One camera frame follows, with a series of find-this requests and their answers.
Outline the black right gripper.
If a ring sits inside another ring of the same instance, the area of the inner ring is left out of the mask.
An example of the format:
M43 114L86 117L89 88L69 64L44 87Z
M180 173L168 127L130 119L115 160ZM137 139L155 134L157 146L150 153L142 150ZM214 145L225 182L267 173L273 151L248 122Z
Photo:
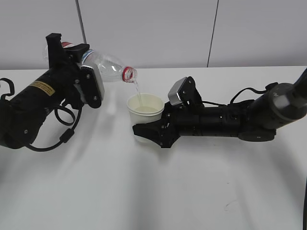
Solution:
M150 140L162 148L170 148L182 136L201 137L200 110L202 102L196 104L172 105L165 103L160 120L135 124L134 135Z

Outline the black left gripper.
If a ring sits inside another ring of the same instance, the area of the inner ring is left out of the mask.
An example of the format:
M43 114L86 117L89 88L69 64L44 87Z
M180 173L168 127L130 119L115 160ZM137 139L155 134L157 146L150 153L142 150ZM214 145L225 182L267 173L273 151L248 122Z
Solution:
M60 105L66 102L79 105L81 93L76 88L76 81L80 79L80 69L76 63L81 63L82 57L89 50L89 44L78 44L65 47L61 45L61 34L51 33L46 36L49 70L47 85L51 87L47 96L47 105Z

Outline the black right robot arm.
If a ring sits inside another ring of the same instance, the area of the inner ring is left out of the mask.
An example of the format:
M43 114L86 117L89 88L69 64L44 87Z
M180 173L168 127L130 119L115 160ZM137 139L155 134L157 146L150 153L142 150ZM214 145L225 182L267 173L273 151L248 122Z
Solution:
M260 97L229 104L202 100L192 77L178 80L168 93L162 116L133 125L136 136L170 148L181 136L233 137L249 142L275 138L276 130L307 114L307 73L291 83L271 83Z

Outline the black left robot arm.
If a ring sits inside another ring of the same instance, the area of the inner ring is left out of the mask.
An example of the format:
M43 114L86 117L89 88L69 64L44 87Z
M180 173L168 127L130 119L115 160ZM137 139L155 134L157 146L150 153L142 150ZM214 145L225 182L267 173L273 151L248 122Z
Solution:
M81 82L79 63L89 44L81 43L63 47L61 34L46 37L49 69L15 94L14 83L8 78L1 81L9 85L10 92L0 97L0 144L10 149L26 147L36 152L51 151L73 136L82 113L84 102L76 85ZM68 129L51 147L37 148L32 145L47 116L62 110L72 116L73 122L65 123Z

